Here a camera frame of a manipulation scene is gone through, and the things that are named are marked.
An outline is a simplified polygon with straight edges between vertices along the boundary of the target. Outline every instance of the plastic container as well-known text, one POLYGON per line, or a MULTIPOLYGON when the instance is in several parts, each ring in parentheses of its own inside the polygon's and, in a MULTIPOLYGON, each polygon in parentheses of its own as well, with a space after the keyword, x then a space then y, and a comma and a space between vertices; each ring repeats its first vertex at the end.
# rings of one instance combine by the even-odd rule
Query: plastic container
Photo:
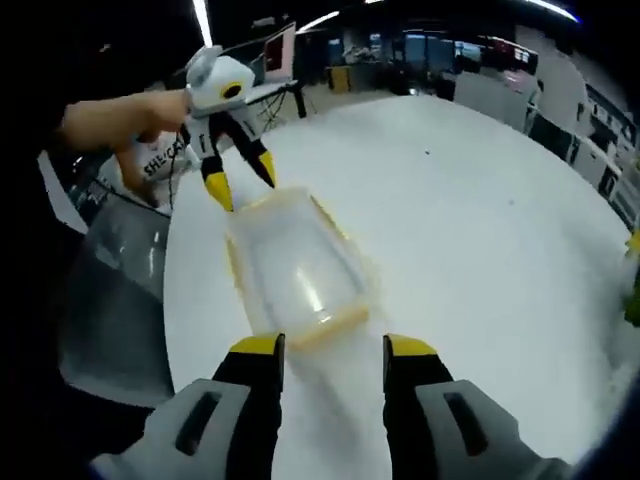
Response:
POLYGON ((307 190, 274 190, 231 215, 227 247, 254 334, 281 331, 305 350, 369 318, 362 257, 307 190))

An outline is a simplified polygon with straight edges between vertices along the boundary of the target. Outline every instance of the white round table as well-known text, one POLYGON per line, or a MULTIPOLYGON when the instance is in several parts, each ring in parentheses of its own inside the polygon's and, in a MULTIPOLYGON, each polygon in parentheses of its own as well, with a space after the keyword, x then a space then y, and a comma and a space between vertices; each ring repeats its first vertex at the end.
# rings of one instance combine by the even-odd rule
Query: white round table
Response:
MULTIPOLYGON (((590 185, 529 138, 433 97, 333 110, 264 142, 279 186, 307 187, 371 259, 391 331, 435 346, 455 378, 519 420, 537 453, 576 462, 587 451, 608 421, 605 337, 620 309, 628 238, 590 185)), ((267 191, 235 149, 224 157, 236 202, 267 191)), ((176 391, 210 378, 251 334, 228 266, 226 221, 200 174, 186 175, 164 284, 176 391)), ((285 377, 273 478, 353 473, 348 460, 328 458, 322 425, 303 428, 313 405, 300 405, 296 388, 285 377)), ((382 435, 376 448, 386 448, 382 416, 371 421, 382 435)), ((391 478, 388 454, 357 461, 369 462, 368 478, 391 478)))

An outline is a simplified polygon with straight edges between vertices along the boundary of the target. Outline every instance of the ceiling light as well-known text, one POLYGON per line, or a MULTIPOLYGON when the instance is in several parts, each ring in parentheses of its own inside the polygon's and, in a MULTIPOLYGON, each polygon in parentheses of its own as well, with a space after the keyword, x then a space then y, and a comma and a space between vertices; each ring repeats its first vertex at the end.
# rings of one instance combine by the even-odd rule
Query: ceiling light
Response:
POLYGON ((193 8, 196 11, 196 18, 198 19, 198 25, 200 25, 200 33, 202 33, 202 40, 205 47, 212 47, 213 40, 211 39, 211 30, 209 29, 209 19, 207 18, 207 6, 205 0, 192 0, 193 8))
POLYGON ((340 15, 340 12, 339 11, 335 11, 335 12, 327 13, 326 15, 324 15, 324 16, 322 16, 320 18, 316 18, 313 22, 309 22, 305 26, 300 27, 300 29, 296 32, 296 35, 299 35, 301 33, 305 33, 307 30, 315 27, 316 25, 320 25, 322 22, 326 22, 330 18, 337 17, 338 15, 340 15))
POLYGON ((574 17, 565 9, 560 8, 557 5, 553 5, 552 3, 545 2, 544 0, 524 0, 524 1, 538 5, 539 7, 542 7, 551 12, 557 13, 558 15, 562 15, 563 17, 568 18, 569 20, 573 20, 576 23, 580 23, 580 20, 578 20, 577 17, 574 17))

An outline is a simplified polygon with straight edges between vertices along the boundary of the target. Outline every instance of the clear plastic lid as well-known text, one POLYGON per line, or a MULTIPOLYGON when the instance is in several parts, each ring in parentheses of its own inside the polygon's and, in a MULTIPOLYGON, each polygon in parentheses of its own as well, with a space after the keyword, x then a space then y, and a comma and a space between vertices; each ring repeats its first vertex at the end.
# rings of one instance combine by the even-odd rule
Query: clear plastic lid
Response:
POLYGON ((305 349, 369 317, 362 258, 305 189, 230 215, 227 246, 254 334, 281 331, 288 348, 305 349))

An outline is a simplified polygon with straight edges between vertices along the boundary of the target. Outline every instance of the green object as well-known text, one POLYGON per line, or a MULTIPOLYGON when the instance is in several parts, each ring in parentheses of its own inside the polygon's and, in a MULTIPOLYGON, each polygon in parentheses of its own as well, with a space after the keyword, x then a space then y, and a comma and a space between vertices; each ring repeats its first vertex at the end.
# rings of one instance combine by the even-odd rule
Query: green object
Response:
POLYGON ((637 282, 633 295, 627 301, 625 319, 634 327, 640 327, 640 284, 637 282))

